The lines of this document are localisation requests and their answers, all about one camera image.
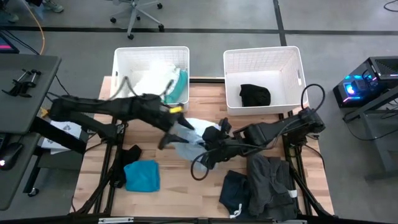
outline teal cloth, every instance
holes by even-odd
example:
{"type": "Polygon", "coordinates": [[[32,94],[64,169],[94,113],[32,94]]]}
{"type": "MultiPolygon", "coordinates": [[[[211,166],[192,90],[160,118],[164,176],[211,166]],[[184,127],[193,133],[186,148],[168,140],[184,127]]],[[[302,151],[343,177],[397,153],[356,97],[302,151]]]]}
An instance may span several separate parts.
{"type": "Polygon", "coordinates": [[[156,192],[160,189],[159,164],[154,161],[136,161],[124,167],[126,190],[156,192]]]}
{"type": "Polygon", "coordinates": [[[180,70],[180,76],[178,78],[177,84],[174,87],[174,90],[166,95],[164,103],[177,103],[177,100],[180,98],[182,91],[184,91],[188,82],[188,73],[185,70],[180,70]]]}

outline white plastic basket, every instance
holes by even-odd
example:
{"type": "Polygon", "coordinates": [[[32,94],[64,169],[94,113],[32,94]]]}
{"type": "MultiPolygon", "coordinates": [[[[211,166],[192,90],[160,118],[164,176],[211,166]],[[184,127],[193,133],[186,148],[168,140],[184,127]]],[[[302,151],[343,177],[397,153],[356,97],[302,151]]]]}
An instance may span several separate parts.
{"type": "Polygon", "coordinates": [[[227,50],[224,77],[230,115],[286,113],[300,106],[305,88],[300,51],[294,46],[227,50]],[[243,107],[239,95],[242,84],[266,87],[271,93],[271,104],[243,107]]]}
{"type": "MultiPolygon", "coordinates": [[[[129,77],[134,87],[137,82],[149,72],[154,62],[172,63],[177,68],[187,71],[187,87],[182,92],[177,103],[183,103],[188,109],[189,101],[189,48],[188,47],[124,47],[114,51],[111,93],[118,90],[124,77],[129,77]]],[[[129,97],[127,86],[119,92],[117,98],[129,97]]]]}

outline wooden table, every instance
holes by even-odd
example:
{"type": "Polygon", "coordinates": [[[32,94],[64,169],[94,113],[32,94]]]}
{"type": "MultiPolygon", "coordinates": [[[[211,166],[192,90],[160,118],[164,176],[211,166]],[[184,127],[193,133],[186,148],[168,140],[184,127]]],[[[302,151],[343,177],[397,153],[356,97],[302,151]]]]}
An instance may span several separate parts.
{"type": "MultiPolygon", "coordinates": [[[[105,77],[99,98],[109,98],[111,78],[105,77]]],[[[199,118],[218,123],[228,117],[233,130],[250,123],[274,122],[277,114],[262,116],[228,116],[226,109],[225,90],[223,84],[190,84],[189,109],[186,118],[199,118]]],[[[95,119],[102,123],[110,123],[111,117],[96,114],[95,119]]],[[[169,146],[163,151],[157,145],[163,132],[142,121],[131,121],[124,138],[124,149],[137,144],[142,150],[142,160],[155,159],[160,165],[160,191],[154,193],[128,192],[123,188],[116,189],[113,200],[113,216],[132,217],[208,217],[228,218],[228,212],[218,202],[224,176],[228,170],[246,173],[246,159],[236,156],[228,162],[221,162],[217,170],[211,170],[203,181],[195,181],[190,175],[190,162],[181,159],[169,146]]],[[[87,147],[98,144],[98,136],[90,139],[87,147]]],[[[308,145],[318,150],[318,143],[312,139],[308,145]]],[[[97,187],[104,159],[105,145],[88,151],[81,166],[75,190],[74,204],[79,209],[97,187]]],[[[269,151],[262,152],[265,156],[284,158],[282,141],[269,151]]],[[[333,213],[328,184],[322,160],[309,149],[303,148],[302,160],[305,168],[308,188],[326,211],[333,213]]],[[[108,187],[104,191],[101,211],[106,205],[108,187]]],[[[301,191],[298,192],[300,209],[304,212],[301,191]]]]}

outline gray floor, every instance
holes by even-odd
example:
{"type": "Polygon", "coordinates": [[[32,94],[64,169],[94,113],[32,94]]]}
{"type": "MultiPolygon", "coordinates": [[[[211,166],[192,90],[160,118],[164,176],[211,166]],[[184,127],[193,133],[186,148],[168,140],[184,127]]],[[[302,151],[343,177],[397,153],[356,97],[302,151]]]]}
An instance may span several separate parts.
{"type": "MultiPolygon", "coordinates": [[[[19,12],[20,26],[35,26],[23,5],[11,0],[10,8],[19,12]]],[[[125,27],[126,20],[112,25],[108,15],[122,9],[109,1],[58,0],[65,12],[56,15],[36,9],[44,26],[125,27]]],[[[398,13],[388,12],[379,0],[280,0],[285,29],[291,30],[398,30],[398,13]]],[[[169,0],[160,11],[149,9],[163,20],[166,28],[276,29],[271,0],[169,0]]],[[[398,9],[398,4],[391,8],[398,9]]],[[[136,27],[155,27],[141,20],[136,27]]],[[[41,47],[38,32],[15,31],[15,35],[35,49],[41,47]]],[[[225,50],[279,46],[277,34],[183,34],[138,33],[130,41],[122,33],[46,32],[46,55],[63,58],[58,75],[74,95],[96,97],[101,81],[111,73],[113,52],[118,47],[185,45],[190,49],[191,76],[223,76],[225,50]]],[[[398,55],[398,36],[288,35],[288,45],[299,47],[307,83],[319,83],[327,92],[319,114],[326,123],[320,138],[326,176],[335,213],[343,218],[396,223],[398,179],[365,182],[364,175],[381,170],[372,144],[352,137],[342,122],[331,89],[369,56],[398,55]]],[[[62,93],[57,83],[51,91],[62,93]]],[[[309,91],[311,105],[320,101],[318,90],[309,91]]],[[[385,133],[398,120],[377,128],[385,133]]],[[[364,136],[356,123],[353,132],[364,136]]],[[[394,140],[391,135],[386,140],[394,140]]],[[[18,194],[11,208],[0,212],[0,219],[63,215],[69,211],[77,172],[49,170],[40,175],[35,198],[18,194]]]]}

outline shoe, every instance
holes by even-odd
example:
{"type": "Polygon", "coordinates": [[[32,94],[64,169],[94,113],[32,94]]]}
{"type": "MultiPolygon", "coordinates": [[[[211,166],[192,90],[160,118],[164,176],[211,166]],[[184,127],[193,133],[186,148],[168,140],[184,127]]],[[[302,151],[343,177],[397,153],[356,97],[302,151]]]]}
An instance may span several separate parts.
{"type": "Polygon", "coordinates": [[[19,20],[17,15],[9,12],[6,8],[0,9],[0,18],[4,18],[11,23],[15,23],[19,20]]]}
{"type": "Polygon", "coordinates": [[[63,11],[63,6],[51,1],[51,0],[46,0],[43,1],[44,9],[47,10],[52,10],[53,12],[62,12],[63,11]]]}

